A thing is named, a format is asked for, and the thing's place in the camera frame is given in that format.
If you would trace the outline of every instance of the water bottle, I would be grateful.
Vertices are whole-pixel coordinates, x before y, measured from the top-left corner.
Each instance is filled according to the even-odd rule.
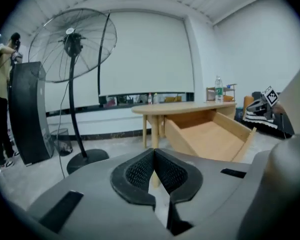
[[[153,104],[159,104],[159,96],[158,93],[155,93],[153,96]]]
[[[224,85],[220,76],[216,76],[214,84],[215,102],[222,103],[224,101]]]
[[[152,104],[152,95],[151,95],[151,92],[149,92],[149,95],[148,95],[148,104]]]

